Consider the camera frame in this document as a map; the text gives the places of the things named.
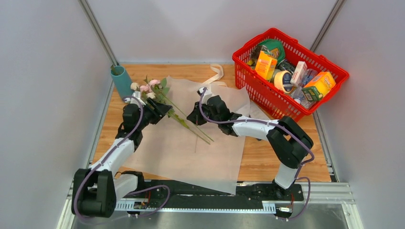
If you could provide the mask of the pink and white flowers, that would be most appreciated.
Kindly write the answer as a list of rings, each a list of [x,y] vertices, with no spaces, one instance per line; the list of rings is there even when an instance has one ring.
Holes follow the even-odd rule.
[[[168,98],[168,93],[170,92],[170,87],[167,86],[167,78],[164,78],[162,80],[157,80],[157,79],[151,79],[149,80],[147,77],[144,79],[145,84],[140,85],[139,83],[133,82],[131,84],[131,89],[134,91],[140,91],[141,92],[141,98],[144,102],[148,98],[151,98],[159,103],[162,104],[167,104],[172,106],[172,110],[170,110],[167,114],[168,118],[171,118],[175,120],[177,123],[179,123],[182,127],[186,128],[190,132],[192,132],[194,135],[196,135],[198,138],[206,142],[207,144],[211,144],[214,140],[209,137],[204,131],[202,131],[199,127],[197,127],[195,124],[193,124],[198,131],[194,131],[189,124],[187,124],[187,121],[185,118],[182,118],[180,114],[185,116],[185,113],[179,109],[179,107],[171,100]]]

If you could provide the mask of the white wrapping paper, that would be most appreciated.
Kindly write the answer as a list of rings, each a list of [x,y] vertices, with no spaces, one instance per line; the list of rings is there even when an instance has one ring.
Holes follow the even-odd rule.
[[[248,116],[250,99],[245,88],[235,89],[217,84],[205,85],[186,79],[167,77],[168,97],[180,109],[176,113],[186,119],[199,101],[197,90],[206,86],[219,95],[230,112]],[[126,160],[124,167],[166,177],[213,190],[236,193],[245,137],[225,135],[217,124],[206,123],[199,128],[214,141],[210,144],[176,122],[164,117],[156,125],[148,125],[138,149]]]

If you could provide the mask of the cream printed ribbon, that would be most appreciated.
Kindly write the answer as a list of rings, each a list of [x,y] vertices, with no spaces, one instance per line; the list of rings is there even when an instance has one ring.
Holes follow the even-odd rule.
[[[212,85],[227,87],[227,84],[220,80],[224,77],[224,69],[220,64],[211,63],[210,69],[215,72],[215,75],[203,82],[204,85],[211,87]]]

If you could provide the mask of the green leafy sprig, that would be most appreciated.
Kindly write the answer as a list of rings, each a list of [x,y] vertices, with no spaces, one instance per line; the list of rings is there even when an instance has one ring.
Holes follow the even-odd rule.
[[[113,76],[119,76],[119,75],[121,74],[120,71],[119,71],[119,69],[117,69],[115,65],[111,65],[111,66],[110,66],[110,73],[111,73]]]

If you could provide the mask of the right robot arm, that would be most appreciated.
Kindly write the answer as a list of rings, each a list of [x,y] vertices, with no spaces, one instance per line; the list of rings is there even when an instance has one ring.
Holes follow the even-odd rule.
[[[274,178],[275,184],[272,187],[273,195],[280,200],[286,199],[291,194],[291,186],[301,166],[314,160],[314,154],[311,152],[314,145],[312,139],[289,116],[279,120],[249,118],[230,112],[225,102],[216,95],[207,101],[196,102],[187,120],[195,125],[207,122],[217,124],[226,135],[267,140],[280,161]]]

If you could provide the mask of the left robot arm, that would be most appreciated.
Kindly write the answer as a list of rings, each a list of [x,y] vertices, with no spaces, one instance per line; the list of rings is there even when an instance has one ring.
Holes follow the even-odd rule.
[[[123,163],[139,147],[143,138],[142,130],[157,124],[169,111],[171,105],[152,99],[124,106],[122,123],[109,150],[89,168],[78,169],[73,180],[72,213],[80,219],[89,217],[109,218],[117,201],[129,193],[139,198],[146,192],[146,185],[140,181],[142,175],[134,172],[115,179]]]

